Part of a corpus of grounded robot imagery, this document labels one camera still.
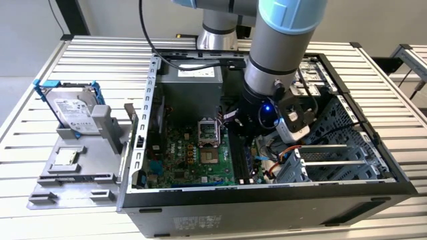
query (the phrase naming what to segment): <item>motherboard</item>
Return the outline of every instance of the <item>motherboard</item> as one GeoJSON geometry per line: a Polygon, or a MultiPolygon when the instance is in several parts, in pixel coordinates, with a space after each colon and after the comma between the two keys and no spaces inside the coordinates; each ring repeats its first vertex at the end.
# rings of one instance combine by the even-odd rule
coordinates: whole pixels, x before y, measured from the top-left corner
{"type": "Polygon", "coordinates": [[[199,147],[198,127],[167,129],[167,150],[162,172],[149,175],[151,188],[236,185],[228,129],[221,129],[218,147],[199,147]]]}

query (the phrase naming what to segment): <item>cable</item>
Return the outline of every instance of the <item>cable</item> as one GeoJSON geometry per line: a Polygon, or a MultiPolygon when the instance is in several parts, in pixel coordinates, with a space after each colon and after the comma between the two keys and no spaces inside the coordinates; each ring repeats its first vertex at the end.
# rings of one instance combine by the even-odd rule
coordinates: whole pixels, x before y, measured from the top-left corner
{"type": "Polygon", "coordinates": [[[264,105],[258,109],[258,122],[260,122],[260,125],[262,126],[264,129],[268,129],[268,130],[276,129],[278,127],[278,125],[280,125],[280,121],[281,120],[278,120],[278,122],[274,124],[274,126],[266,126],[264,124],[264,121],[262,121],[262,109],[264,109],[264,105]]]}
{"type": "Polygon", "coordinates": [[[414,92],[413,92],[413,95],[409,97],[410,100],[413,100],[413,98],[416,97],[417,92],[418,92],[418,91],[414,91],[414,92]]]}
{"type": "Polygon", "coordinates": [[[402,84],[404,84],[404,81],[408,79],[408,77],[409,77],[409,75],[410,75],[410,73],[413,72],[413,69],[408,72],[408,74],[405,75],[405,78],[402,79],[402,82],[400,83],[400,88],[401,88],[401,86],[402,86],[402,84]]]}
{"type": "Polygon", "coordinates": [[[326,138],[326,136],[328,136],[329,134],[336,133],[336,132],[340,131],[340,130],[345,130],[345,129],[348,129],[348,128],[352,128],[352,127],[354,127],[354,126],[357,126],[357,125],[361,125],[361,124],[364,124],[364,123],[366,123],[366,121],[358,121],[358,122],[356,122],[356,123],[348,124],[348,125],[345,125],[345,126],[338,127],[338,128],[334,128],[334,129],[330,130],[326,134],[324,134],[322,137],[320,137],[317,140],[314,140],[310,145],[317,145],[317,144],[320,144],[320,142],[326,138]]]}
{"type": "Polygon", "coordinates": [[[61,25],[61,21],[59,21],[59,19],[57,18],[57,15],[55,15],[55,12],[54,12],[54,8],[53,8],[51,0],[47,0],[47,1],[49,1],[49,6],[51,7],[53,15],[54,15],[54,18],[55,18],[55,20],[57,20],[58,26],[59,26],[59,28],[61,28],[61,30],[62,30],[62,34],[65,35],[66,32],[65,32],[63,26],[61,25]]]}
{"type": "Polygon", "coordinates": [[[272,168],[270,168],[270,170],[269,170],[269,173],[270,173],[272,176],[273,176],[273,174],[274,174],[274,169],[276,169],[281,164],[285,163],[285,162],[282,161],[282,160],[284,160],[284,155],[285,155],[289,151],[292,151],[292,150],[294,150],[294,149],[300,149],[301,147],[302,147],[302,145],[290,146],[290,147],[281,153],[278,162],[272,166],[272,168]]]}
{"type": "Polygon", "coordinates": [[[304,85],[304,87],[305,87],[305,90],[306,90],[306,92],[308,92],[308,95],[309,95],[309,97],[310,97],[312,100],[313,100],[313,103],[314,103],[314,110],[313,110],[313,112],[314,112],[314,115],[317,115],[317,114],[318,114],[318,110],[320,110],[320,105],[318,105],[317,99],[316,99],[313,93],[310,92],[310,88],[309,88],[309,86],[308,86],[306,79],[305,79],[302,76],[301,76],[300,79],[301,79],[302,85],[304,85]]]}
{"type": "Polygon", "coordinates": [[[149,45],[154,51],[155,54],[158,54],[159,58],[163,60],[163,62],[170,65],[173,68],[177,68],[178,70],[182,70],[182,71],[197,71],[197,70],[202,70],[202,69],[209,69],[209,68],[213,68],[213,67],[219,67],[219,66],[230,66],[230,64],[225,64],[225,63],[214,63],[214,64],[209,64],[209,65],[205,65],[205,66],[198,66],[198,67],[191,67],[191,68],[186,68],[186,67],[181,67],[178,65],[175,65],[174,63],[171,63],[162,55],[161,53],[158,52],[157,48],[155,48],[155,45],[153,43],[153,40],[150,39],[149,37],[149,33],[147,33],[147,29],[146,29],[146,23],[145,23],[145,16],[143,16],[143,0],[139,0],[139,21],[141,21],[141,26],[142,26],[142,31],[145,33],[145,36],[146,36],[146,40],[149,42],[149,45]]]}

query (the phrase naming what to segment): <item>gray plastic bracket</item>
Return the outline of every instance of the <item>gray plastic bracket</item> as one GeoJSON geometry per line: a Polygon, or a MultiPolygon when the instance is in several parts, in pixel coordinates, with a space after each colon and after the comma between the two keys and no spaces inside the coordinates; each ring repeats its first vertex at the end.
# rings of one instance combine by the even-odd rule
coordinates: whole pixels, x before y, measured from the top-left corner
{"type": "Polygon", "coordinates": [[[94,181],[98,184],[115,184],[117,183],[118,177],[113,172],[101,172],[101,173],[97,173],[97,175],[110,175],[110,177],[94,178],[94,181]]]}
{"type": "Polygon", "coordinates": [[[47,170],[50,174],[62,174],[62,173],[78,173],[82,167],[78,163],[73,165],[51,165],[51,168],[47,170]]]}
{"type": "Polygon", "coordinates": [[[110,143],[114,154],[121,154],[123,144],[121,143],[121,135],[117,130],[119,128],[119,124],[114,124],[111,113],[113,109],[109,105],[97,105],[94,107],[91,116],[97,123],[102,137],[107,139],[110,143]]]}
{"type": "Polygon", "coordinates": [[[54,148],[55,153],[61,153],[61,149],[77,150],[79,154],[83,154],[86,152],[86,146],[82,145],[57,145],[54,148]]]}
{"type": "Polygon", "coordinates": [[[30,195],[29,201],[33,202],[34,204],[55,204],[55,200],[58,196],[51,192],[34,192],[30,195]]]}
{"type": "Polygon", "coordinates": [[[98,201],[114,201],[115,195],[110,189],[98,189],[91,191],[91,196],[94,202],[98,201]]]}
{"type": "Polygon", "coordinates": [[[55,187],[55,186],[62,186],[62,182],[58,181],[55,178],[50,178],[50,179],[38,179],[38,184],[41,184],[43,187],[55,187]]]}

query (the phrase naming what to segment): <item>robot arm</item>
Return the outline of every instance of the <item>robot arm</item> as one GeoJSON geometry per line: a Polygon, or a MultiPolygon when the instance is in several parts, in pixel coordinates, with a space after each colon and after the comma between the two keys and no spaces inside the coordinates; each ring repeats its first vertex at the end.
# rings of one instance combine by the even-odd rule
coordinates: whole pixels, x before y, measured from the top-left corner
{"type": "Polygon", "coordinates": [[[238,110],[225,117],[229,127],[248,136],[249,141],[277,129],[284,142],[297,142],[310,132],[309,125],[317,118],[318,104],[314,109],[302,109],[300,100],[289,89],[325,15],[328,0],[260,0],[258,6],[254,4],[256,0],[249,0],[246,7],[240,4],[237,7],[237,3],[242,2],[240,0],[173,1],[194,8],[203,7],[224,12],[229,10],[230,13],[249,15],[254,12],[252,8],[258,9],[245,72],[244,98],[238,110]]]}

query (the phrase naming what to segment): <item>sticker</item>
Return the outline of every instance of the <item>sticker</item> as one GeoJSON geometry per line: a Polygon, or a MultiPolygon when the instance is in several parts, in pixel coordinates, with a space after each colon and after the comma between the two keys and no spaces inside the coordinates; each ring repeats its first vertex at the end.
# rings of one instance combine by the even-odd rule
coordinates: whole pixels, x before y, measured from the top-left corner
{"type": "Polygon", "coordinates": [[[215,229],[221,227],[222,215],[174,217],[177,230],[215,229]]]}
{"type": "MultiPolygon", "coordinates": [[[[203,64],[182,64],[179,65],[182,68],[197,68],[205,66],[203,64]]],[[[187,77],[187,78],[214,78],[215,77],[215,70],[214,67],[195,70],[195,71],[182,71],[178,70],[178,76],[179,77],[187,77]]]]}
{"type": "Polygon", "coordinates": [[[55,104],[73,130],[82,134],[101,133],[85,101],[79,99],[57,98],[55,104]]]}

